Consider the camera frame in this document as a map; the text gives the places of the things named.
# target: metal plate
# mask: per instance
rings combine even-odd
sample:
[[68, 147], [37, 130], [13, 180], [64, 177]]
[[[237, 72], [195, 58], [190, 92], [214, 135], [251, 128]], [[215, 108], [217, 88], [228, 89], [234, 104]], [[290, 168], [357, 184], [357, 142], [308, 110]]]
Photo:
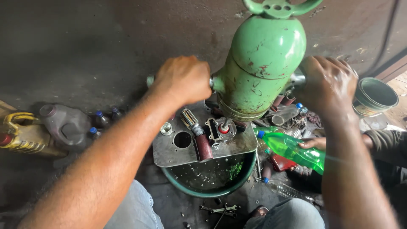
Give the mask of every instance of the metal plate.
[[[204, 101], [199, 101], [185, 107], [191, 110], [202, 127], [205, 126], [205, 122], [208, 118], [213, 117]], [[188, 130], [179, 117], [182, 110], [183, 108], [177, 111], [173, 120], [167, 121], [171, 124], [173, 132], [168, 136], [158, 133], [153, 141], [154, 163], [160, 167], [171, 167], [198, 161], [194, 141], [195, 136], [192, 131]], [[211, 147], [214, 159], [252, 152], [257, 148], [257, 138], [252, 125], [250, 122], [246, 124], [247, 129], [245, 132], [237, 132], [232, 140], [216, 147]], [[189, 133], [193, 140], [186, 148], [179, 148], [174, 144], [174, 138], [178, 133], [183, 131]]]

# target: green plastic bottle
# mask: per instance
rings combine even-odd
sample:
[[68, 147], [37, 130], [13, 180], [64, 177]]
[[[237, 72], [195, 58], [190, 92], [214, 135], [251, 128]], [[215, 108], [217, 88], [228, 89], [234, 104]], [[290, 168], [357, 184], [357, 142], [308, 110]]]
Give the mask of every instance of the green plastic bottle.
[[287, 134], [259, 130], [257, 137], [264, 140], [276, 154], [292, 160], [299, 165], [324, 174], [325, 152], [316, 148], [303, 149], [298, 144], [304, 141], [291, 137]]

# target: red sandpaper sleeve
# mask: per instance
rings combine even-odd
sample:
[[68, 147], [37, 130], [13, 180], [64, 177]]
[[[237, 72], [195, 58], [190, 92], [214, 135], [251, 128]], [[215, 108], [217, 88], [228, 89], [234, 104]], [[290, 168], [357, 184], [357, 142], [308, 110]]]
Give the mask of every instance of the red sandpaper sleeve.
[[206, 138], [206, 134], [201, 134], [196, 137], [197, 148], [199, 154], [199, 161], [206, 162], [213, 159], [212, 150], [209, 145], [209, 141]]

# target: spanner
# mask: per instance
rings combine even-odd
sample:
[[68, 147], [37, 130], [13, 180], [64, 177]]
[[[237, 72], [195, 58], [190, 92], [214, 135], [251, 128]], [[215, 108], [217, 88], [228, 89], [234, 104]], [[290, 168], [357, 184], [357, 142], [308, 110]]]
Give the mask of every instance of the spanner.
[[[236, 210], [236, 209], [237, 209], [237, 206], [236, 206], [236, 205], [234, 205], [233, 207], [228, 207], [228, 208], [226, 208], [227, 211], [228, 211], [228, 210]], [[224, 211], [224, 210], [225, 210], [224, 208], [212, 209], [210, 212], [211, 212], [211, 213], [215, 213], [215, 212]]]
[[[199, 209], [208, 210], [208, 211], [212, 211], [212, 210], [213, 210], [212, 208], [204, 207], [204, 206], [202, 206], [202, 205], [199, 207]], [[236, 218], [236, 216], [237, 216], [236, 213], [229, 213], [229, 212], [226, 212], [225, 215], [231, 216], [231, 217], [233, 217], [233, 218]]]

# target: hand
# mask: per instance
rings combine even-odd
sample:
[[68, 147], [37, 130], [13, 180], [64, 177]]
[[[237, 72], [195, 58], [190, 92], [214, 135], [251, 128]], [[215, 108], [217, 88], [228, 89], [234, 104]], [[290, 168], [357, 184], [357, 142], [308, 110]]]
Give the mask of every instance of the hand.
[[299, 68], [306, 84], [293, 93], [304, 106], [321, 118], [352, 110], [358, 75], [345, 61], [311, 56], [303, 59]]
[[298, 145], [303, 149], [315, 147], [319, 150], [326, 150], [326, 138], [309, 138], [302, 140], [304, 141], [304, 143], [299, 143]]
[[195, 56], [169, 58], [155, 75], [148, 94], [170, 97], [181, 107], [209, 98], [212, 94], [209, 79], [207, 62]]

